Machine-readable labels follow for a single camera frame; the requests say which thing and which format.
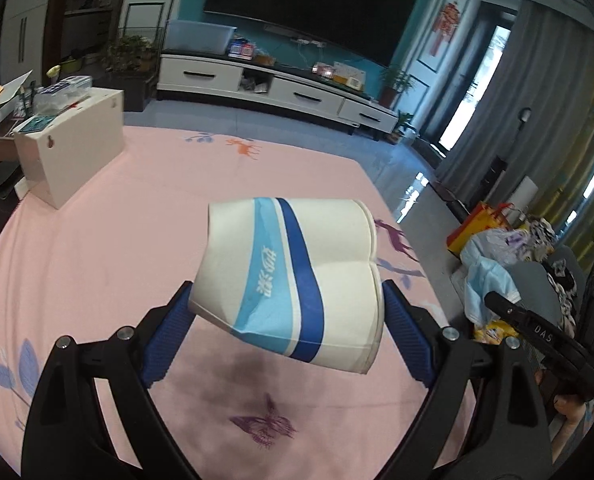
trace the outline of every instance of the silver bolt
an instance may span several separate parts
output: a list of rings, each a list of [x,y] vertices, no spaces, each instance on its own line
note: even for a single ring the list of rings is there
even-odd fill
[[[63,350],[64,348],[68,347],[71,341],[72,339],[70,337],[68,337],[67,335],[63,335],[59,339],[57,339],[55,345],[57,348],[61,348]]]
[[[517,339],[517,337],[511,336],[506,338],[506,344],[509,346],[509,348],[517,350],[519,348],[520,342],[519,339]]]
[[[459,331],[452,326],[447,326],[443,329],[442,335],[449,341],[457,341],[459,339]]]
[[[131,327],[131,326],[122,326],[117,331],[117,337],[119,339],[121,339],[122,341],[128,341],[128,339],[130,339],[134,335],[135,335],[135,329],[133,329],[133,327]]]

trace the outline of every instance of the blue gripper pad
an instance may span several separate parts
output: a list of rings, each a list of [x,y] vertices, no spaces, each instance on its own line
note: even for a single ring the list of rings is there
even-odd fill
[[[410,375],[430,388],[435,382],[432,352],[426,337],[406,311],[401,299],[387,286],[382,286],[384,321],[399,349]]]
[[[146,388],[166,376],[195,319],[195,314],[188,309],[191,287],[192,283],[189,283],[182,290],[144,349],[141,382]]]

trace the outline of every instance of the tile floor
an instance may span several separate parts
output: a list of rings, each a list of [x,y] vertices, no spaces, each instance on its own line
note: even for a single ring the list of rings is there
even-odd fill
[[[402,216],[401,209],[407,209],[400,222],[402,230],[426,270],[446,316],[459,329],[466,329],[462,304],[450,282],[458,260],[446,251],[444,244],[458,221],[430,186],[421,185],[423,177],[416,178],[421,173],[430,179],[433,170],[408,146],[375,142],[372,136],[362,132],[349,136],[342,130],[305,121],[193,102],[152,101],[141,113],[125,112],[124,122],[130,126],[267,140],[356,160],[393,211],[396,221]]]

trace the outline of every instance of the white tv cabinet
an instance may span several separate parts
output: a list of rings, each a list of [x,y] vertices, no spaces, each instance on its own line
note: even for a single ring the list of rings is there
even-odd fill
[[[244,70],[268,74],[268,92],[259,94],[240,88]],[[220,57],[162,54],[158,98],[160,91],[207,94],[288,108],[345,124],[350,134],[360,125],[368,126],[374,130],[375,140],[382,133],[392,132],[397,122],[395,112],[353,92],[280,68]]]

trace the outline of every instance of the transparent storage box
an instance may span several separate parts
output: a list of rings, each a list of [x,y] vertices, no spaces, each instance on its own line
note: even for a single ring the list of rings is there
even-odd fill
[[[93,78],[89,75],[75,75],[44,88],[34,98],[37,115],[60,114],[69,106],[83,101],[90,94]]]
[[[170,20],[164,50],[222,55],[226,53],[236,30],[237,27],[214,23]]]

